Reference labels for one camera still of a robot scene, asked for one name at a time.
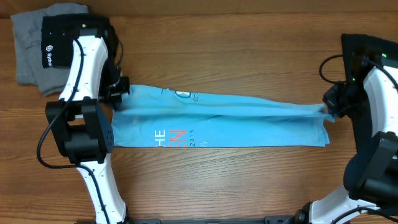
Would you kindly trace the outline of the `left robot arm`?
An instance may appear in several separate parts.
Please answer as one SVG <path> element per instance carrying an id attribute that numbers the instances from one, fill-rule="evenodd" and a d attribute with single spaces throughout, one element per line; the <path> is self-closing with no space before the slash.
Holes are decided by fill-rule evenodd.
<path id="1" fill-rule="evenodd" d="M 51 27 L 42 32 L 42 48 L 59 49 L 70 61 L 70 72 L 58 101 L 47 103 L 49 122 L 60 154 L 83 177 L 92 199 L 95 223 L 130 223 L 127 205 L 118 191 L 111 167 L 114 133 L 102 109 L 120 109 L 129 93 L 129 79 L 115 61 L 120 47 L 111 25 L 84 23 Z"/>

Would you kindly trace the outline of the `light blue printed t-shirt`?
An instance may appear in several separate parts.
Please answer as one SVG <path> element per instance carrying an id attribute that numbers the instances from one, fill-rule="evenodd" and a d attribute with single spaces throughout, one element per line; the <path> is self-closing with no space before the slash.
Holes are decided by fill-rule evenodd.
<path id="1" fill-rule="evenodd" d="M 121 147 L 324 147 L 333 120 L 323 104 L 131 85 L 112 127 Z"/>

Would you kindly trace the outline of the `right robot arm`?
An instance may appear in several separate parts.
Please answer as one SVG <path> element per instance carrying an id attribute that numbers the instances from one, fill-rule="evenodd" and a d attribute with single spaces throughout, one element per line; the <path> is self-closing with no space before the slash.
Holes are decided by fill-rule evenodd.
<path id="1" fill-rule="evenodd" d="M 397 222 L 397 59 L 386 51 L 341 58 L 346 79 L 323 99 L 331 114 L 351 119 L 356 154 L 340 188 L 285 223 L 349 223 L 364 213 Z"/>

